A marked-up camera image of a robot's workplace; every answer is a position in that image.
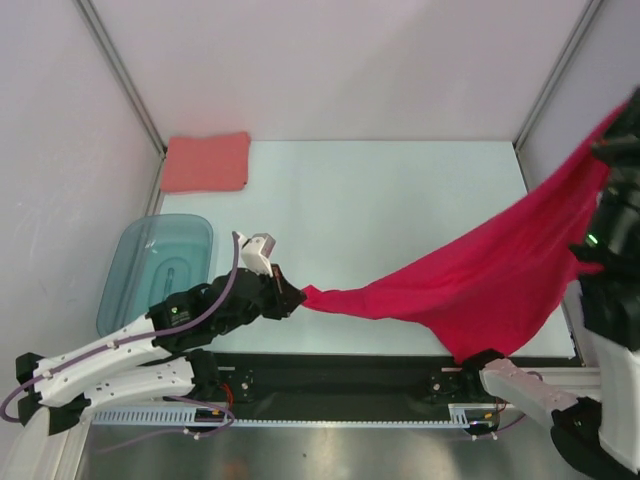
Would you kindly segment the red t shirt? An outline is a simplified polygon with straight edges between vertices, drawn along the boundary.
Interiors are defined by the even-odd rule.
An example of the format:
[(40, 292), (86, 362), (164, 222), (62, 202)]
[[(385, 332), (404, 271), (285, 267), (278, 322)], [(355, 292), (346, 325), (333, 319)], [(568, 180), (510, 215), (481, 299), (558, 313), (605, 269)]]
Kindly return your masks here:
[(591, 269), (570, 248), (584, 238), (609, 175), (591, 146), (623, 110), (612, 110), (551, 176), (500, 214), (364, 287), (309, 285), (304, 307), (422, 325), (458, 363), (489, 349), (516, 352)]

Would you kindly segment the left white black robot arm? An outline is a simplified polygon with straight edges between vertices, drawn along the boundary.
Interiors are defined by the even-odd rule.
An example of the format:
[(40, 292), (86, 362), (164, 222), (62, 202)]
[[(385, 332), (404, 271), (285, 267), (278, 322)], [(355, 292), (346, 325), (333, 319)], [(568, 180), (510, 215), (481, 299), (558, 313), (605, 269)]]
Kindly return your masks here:
[(27, 425), (48, 414), (48, 434), (75, 427), (88, 415), (156, 397), (207, 401), (221, 376), (212, 340), (258, 318), (289, 317), (306, 299), (278, 266), (268, 273), (234, 268), (212, 283), (170, 295), (122, 329), (66, 354), (25, 353), (15, 362), (18, 413)]

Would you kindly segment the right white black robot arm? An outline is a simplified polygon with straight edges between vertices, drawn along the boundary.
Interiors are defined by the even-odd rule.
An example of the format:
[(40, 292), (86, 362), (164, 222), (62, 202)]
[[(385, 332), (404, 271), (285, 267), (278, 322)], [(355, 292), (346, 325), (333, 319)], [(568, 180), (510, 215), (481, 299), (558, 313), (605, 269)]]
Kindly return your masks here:
[(639, 94), (632, 93), (591, 146), (608, 167), (605, 185), (583, 239), (571, 246), (582, 273), (584, 327), (597, 358), (600, 397), (549, 384), (496, 350), (466, 361), (463, 393), (510, 402), (550, 431), (561, 457), (593, 479), (639, 476)]

